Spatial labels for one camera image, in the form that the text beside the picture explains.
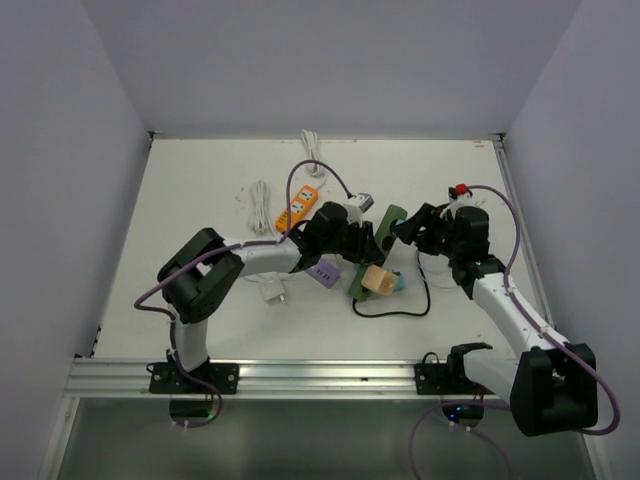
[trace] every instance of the white power plug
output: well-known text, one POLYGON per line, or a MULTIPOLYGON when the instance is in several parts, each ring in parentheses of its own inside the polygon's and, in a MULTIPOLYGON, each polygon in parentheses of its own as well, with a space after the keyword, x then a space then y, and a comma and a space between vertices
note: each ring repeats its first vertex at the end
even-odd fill
POLYGON ((260 282, 258 284, 258 288, 260 288, 262 298, 264 298, 264 301, 267 303, 276 299, 280 299, 281 302, 284 302, 285 300, 284 285, 277 276, 260 282))

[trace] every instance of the purple box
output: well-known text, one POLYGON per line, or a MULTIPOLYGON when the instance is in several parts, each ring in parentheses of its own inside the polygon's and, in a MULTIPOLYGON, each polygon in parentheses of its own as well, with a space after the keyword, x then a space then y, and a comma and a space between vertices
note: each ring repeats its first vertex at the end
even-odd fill
POLYGON ((340 270, 333 263, 321 258, 313 267, 305 270, 326 288, 333 287, 340 278, 340 270))

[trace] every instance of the black cable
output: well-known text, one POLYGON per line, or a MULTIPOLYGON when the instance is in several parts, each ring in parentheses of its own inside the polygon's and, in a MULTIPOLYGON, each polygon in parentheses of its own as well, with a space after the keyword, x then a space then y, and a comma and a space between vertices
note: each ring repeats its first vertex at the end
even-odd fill
POLYGON ((426 317, 429 311, 431 310, 431 292, 429 291, 429 285, 427 285, 427 282, 424 278, 422 279, 422 284, 424 285, 424 291, 427 294, 427 308, 425 308, 424 312, 416 313, 416 312, 404 312, 402 310, 396 310, 393 312, 372 313, 372 314, 362 313, 362 312, 359 312, 358 309, 356 308, 356 304, 358 303, 358 301, 355 298, 351 302, 351 309, 353 310, 353 313, 355 313, 359 317, 364 317, 364 318, 391 317, 396 315, 406 315, 409 317, 426 317))

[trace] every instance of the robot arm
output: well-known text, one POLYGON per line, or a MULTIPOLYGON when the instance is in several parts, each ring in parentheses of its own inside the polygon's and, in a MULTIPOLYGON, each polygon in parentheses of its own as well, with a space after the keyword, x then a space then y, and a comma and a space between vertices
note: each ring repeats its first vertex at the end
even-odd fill
MULTIPOLYGON (((162 290, 176 317, 175 340, 181 363, 193 372, 208 362, 206 347, 209 317, 218 309, 234 282, 247 275, 266 272, 293 273, 315 265, 326 253, 340 254, 353 263, 382 264, 384 253, 374 240, 373 226, 354 218, 353 209, 366 211, 372 200, 360 194, 358 204, 345 206, 326 202, 304 230, 294 228, 282 241, 260 241, 251 248, 226 251, 206 262, 208 272, 192 268, 162 290)), ((162 281, 201 255, 222 247, 242 244, 224 239, 212 228, 200 230, 158 273, 162 281)))
MULTIPOLYGON (((382 265, 385 256, 374 240, 371 223, 351 220, 346 208, 327 202, 304 230, 292 229, 284 241, 264 241, 250 249, 221 252, 204 262, 210 267, 207 273, 192 268, 167 285, 162 295, 177 313, 176 350, 186 371, 195 375, 208 362, 208 317, 237 278, 305 270, 325 253, 339 254, 362 265, 382 265)), ((477 383, 500 396, 510 404, 525 435, 574 430, 596 423, 595 380, 541 338, 505 294, 505 267, 489 254, 489 217, 484 210, 462 206, 443 212, 442 208, 424 204, 410 219, 396 222, 391 231, 421 252, 449 258, 455 282, 492 318, 519 356, 517 362, 510 361, 486 344, 455 346, 444 367, 448 381, 477 383)), ((203 229, 160 270, 158 280, 207 252, 236 243, 211 228, 203 229)), ((548 328, 517 289, 515 294, 541 328, 595 368, 595 357, 586 345, 570 345, 548 328)))
MULTIPOLYGON (((452 200, 456 195, 451 189, 452 200)), ((489 217, 484 210, 462 206, 443 214, 441 208, 424 204, 392 231, 421 252, 445 255, 455 282, 495 322, 519 358, 502 358, 486 344, 454 347, 446 366, 451 382, 483 385, 507 401, 516 424, 528 436, 595 425, 595 379, 539 335, 507 296, 505 266, 489 254, 489 217)), ((511 279, 509 284, 542 331, 595 368, 589 347, 571 345, 538 315, 511 279)))

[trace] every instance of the small box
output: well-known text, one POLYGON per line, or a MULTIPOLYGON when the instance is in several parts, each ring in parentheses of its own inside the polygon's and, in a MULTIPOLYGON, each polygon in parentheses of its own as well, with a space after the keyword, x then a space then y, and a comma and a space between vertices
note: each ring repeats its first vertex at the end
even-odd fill
POLYGON ((324 258, 321 258, 316 265, 308 268, 305 272, 326 288, 333 287, 340 278, 340 269, 324 258))
POLYGON ((362 277, 362 286, 379 295, 389 296, 398 283, 398 276, 377 265, 369 265, 362 277))

